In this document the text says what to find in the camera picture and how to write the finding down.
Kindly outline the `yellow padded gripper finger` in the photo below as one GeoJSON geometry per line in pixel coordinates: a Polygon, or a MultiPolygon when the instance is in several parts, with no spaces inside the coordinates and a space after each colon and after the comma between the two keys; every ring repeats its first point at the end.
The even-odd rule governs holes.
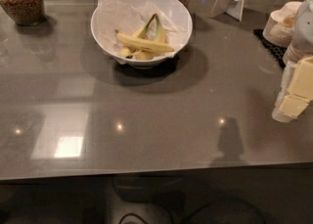
{"type": "Polygon", "coordinates": [[[272,111],[272,118],[283,123],[296,120],[309,106],[310,101],[296,95],[279,94],[272,111]]]}
{"type": "Polygon", "coordinates": [[[296,64],[288,93],[313,100],[313,57],[304,58],[296,64]]]}

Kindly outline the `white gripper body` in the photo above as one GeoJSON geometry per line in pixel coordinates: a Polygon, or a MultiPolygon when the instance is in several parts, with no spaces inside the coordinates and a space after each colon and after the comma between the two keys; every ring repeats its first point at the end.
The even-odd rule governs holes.
{"type": "Polygon", "coordinates": [[[275,107],[278,108],[282,103],[284,97],[287,95],[288,87],[291,84],[291,80],[295,71],[296,63],[288,61],[282,75],[281,80],[281,91],[278,94],[277,100],[275,102],[275,107]]]}

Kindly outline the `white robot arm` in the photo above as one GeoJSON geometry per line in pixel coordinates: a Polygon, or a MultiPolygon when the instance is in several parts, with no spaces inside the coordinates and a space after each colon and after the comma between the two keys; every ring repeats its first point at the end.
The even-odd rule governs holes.
{"type": "Polygon", "coordinates": [[[283,61],[286,67],[272,117],[287,123],[313,101],[313,0],[304,0],[295,14],[283,61]]]}

